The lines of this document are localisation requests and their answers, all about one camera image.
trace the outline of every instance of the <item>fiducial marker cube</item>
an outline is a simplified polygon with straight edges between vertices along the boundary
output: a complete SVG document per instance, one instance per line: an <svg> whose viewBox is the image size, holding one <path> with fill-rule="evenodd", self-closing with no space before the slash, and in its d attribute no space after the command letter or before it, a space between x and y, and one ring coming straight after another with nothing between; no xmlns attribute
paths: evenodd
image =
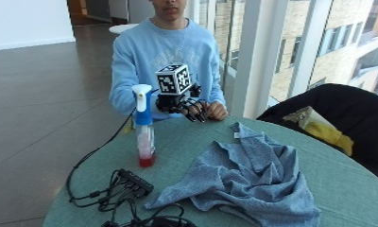
<svg viewBox="0 0 378 227"><path fill-rule="evenodd" d="M186 64L169 64L155 72L160 94L168 96L178 96L192 86L189 70Z"/></svg>

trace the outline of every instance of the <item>spray nozzle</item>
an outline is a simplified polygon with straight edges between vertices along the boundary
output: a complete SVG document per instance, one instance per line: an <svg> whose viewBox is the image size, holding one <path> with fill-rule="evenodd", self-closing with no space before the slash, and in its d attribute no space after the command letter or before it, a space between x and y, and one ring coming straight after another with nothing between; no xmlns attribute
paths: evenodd
<svg viewBox="0 0 378 227"><path fill-rule="evenodd" d="M152 85L137 84L132 86L132 90L137 101L136 124L149 125L153 123L152 110L151 110Z"/></svg>

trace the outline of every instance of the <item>red liquid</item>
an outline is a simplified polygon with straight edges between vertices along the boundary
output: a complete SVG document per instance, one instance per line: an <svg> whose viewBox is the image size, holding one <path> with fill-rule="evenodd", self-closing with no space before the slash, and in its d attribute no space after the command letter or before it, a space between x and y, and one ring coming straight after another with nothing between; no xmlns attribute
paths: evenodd
<svg viewBox="0 0 378 227"><path fill-rule="evenodd" d="M153 154L152 158L149 158L149 159L139 158L140 167L149 167L149 166L153 165L153 162L155 162L155 154Z"/></svg>

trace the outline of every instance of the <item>blue spray bottle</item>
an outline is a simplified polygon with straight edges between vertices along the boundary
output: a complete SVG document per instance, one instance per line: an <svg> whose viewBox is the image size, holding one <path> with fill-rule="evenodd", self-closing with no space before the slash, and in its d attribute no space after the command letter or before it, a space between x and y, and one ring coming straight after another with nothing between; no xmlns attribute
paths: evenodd
<svg viewBox="0 0 378 227"><path fill-rule="evenodd" d="M141 167L153 165L153 117L151 110L152 85L137 84L132 86L136 106L136 136L139 149L139 164Z"/></svg>

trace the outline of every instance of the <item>crumpled cloth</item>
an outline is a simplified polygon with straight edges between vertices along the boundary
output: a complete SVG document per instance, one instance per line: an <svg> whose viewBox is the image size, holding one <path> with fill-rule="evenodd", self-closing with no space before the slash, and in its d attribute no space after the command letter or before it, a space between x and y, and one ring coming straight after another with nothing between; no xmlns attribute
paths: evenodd
<svg viewBox="0 0 378 227"><path fill-rule="evenodd" d="M184 175L145 204L153 209L189 198L260 226L319 226L319 209L298 171L295 149L236 123L241 144L213 142Z"/></svg>

